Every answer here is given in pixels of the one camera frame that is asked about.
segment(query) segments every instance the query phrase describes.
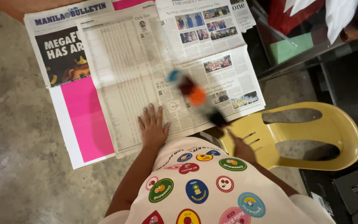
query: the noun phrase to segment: black box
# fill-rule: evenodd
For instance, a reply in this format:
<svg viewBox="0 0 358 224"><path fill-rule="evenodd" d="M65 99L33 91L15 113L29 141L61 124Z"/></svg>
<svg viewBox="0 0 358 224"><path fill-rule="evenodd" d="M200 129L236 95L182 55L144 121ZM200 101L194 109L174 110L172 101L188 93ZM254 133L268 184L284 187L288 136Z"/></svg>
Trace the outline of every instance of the black box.
<svg viewBox="0 0 358 224"><path fill-rule="evenodd" d="M300 169L310 197L338 224L358 224L358 163L340 171Z"/></svg>

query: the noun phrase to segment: white t-shirt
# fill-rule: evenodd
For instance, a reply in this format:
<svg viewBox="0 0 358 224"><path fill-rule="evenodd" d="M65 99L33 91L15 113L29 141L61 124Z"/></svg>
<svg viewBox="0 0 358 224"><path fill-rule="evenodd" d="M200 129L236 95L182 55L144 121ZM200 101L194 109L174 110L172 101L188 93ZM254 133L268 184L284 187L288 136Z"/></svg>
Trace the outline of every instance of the white t-shirt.
<svg viewBox="0 0 358 224"><path fill-rule="evenodd" d="M303 195L288 197L251 164L194 137L167 143L130 211L99 224L334 223Z"/></svg>

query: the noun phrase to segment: yellow plastic chair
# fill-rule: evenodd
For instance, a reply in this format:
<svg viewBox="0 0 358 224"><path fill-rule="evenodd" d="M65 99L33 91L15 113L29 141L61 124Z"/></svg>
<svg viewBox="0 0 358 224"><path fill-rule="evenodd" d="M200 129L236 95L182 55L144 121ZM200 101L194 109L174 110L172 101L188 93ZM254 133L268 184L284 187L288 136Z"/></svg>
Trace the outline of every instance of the yellow plastic chair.
<svg viewBox="0 0 358 224"><path fill-rule="evenodd" d="M262 114L289 109L310 108L319 110L322 117L303 123L271 123L264 124ZM358 159L358 128L354 121L341 109L330 104L319 102L302 102L282 106L244 116L230 126L238 137L247 137L244 141L251 144L256 158L263 167L271 169L276 166L296 167L315 170L341 170ZM315 140L335 145L340 154L329 161L307 161L289 159L280 156L275 144L286 140ZM234 145L230 136L225 133L220 139L224 150L233 155Z"/></svg>

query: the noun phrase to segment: hand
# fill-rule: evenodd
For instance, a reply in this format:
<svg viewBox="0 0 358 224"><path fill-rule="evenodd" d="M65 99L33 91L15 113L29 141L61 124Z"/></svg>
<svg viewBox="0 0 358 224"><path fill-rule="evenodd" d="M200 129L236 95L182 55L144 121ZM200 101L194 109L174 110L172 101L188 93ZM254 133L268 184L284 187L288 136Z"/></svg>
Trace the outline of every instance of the hand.
<svg viewBox="0 0 358 224"><path fill-rule="evenodd" d="M157 119L153 104L150 104L150 115L147 107L143 109L143 118L138 117L139 128L142 133L143 149L158 150L164 145L168 137L169 125L162 128L162 107L158 108Z"/></svg>
<svg viewBox="0 0 358 224"><path fill-rule="evenodd" d="M229 129L226 128L226 131L234 141L234 156L243 159L250 164L256 164L255 152L252 150L251 146L245 144L241 138L235 136Z"/></svg>

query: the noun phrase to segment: newspaper page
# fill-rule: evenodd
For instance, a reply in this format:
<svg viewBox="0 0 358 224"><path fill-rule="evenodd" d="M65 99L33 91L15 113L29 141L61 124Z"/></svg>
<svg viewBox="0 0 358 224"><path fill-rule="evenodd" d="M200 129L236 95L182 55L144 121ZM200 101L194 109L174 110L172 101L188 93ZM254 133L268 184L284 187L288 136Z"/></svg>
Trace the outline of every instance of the newspaper page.
<svg viewBox="0 0 358 224"><path fill-rule="evenodd" d="M167 14L172 10L181 10L182 8L191 8L199 4L213 4L215 6L227 6L227 8L217 8L216 11L202 10L202 12L208 13L209 18L217 18L219 16L226 15L227 12L231 13L237 23L239 24L239 30L241 33L245 33L247 29L252 28L256 25L255 19L252 17L251 11L249 10L248 4L245 0L230 0L230 2L218 1L218 0L156 0L156 6L158 14L161 19L164 19ZM182 16L182 20L185 21L184 27L188 26L187 17ZM209 26L211 31L221 29L220 24L218 26Z"/></svg>
<svg viewBox="0 0 358 224"><path fill-rule="evenodd" d="M246 44L230 1L200 1L160 11L170 57L204 57Z"/></svg>
<svg viewBox="0 0 358 224"><path fill-rule="evenodd" d="M77 26L117 158L141 149L137 116L149 103L164 107L169 138L194 133L188 113L167 113L162 102L169 97L184 104L180 92L164 90L173 65L162 60L168 56L154 2L80 19Z"/></svg>
<svg viewBox="0 0 358 224"><path fill-rule="evenodd" d="M202 85L209 100L228 121L265 108L247 45L209 57L175 63L175 69L189 74L191 79ZM187 102L185 109L191 115L195 133L214 126L191 103Z"/></svg>
<svg viewBox="0 0 358 224"><path fill-rule="evenodd" d="M112 11L111 0L89 0L25 15L27 32L47 88L90 75L75 21Z"/></svg>

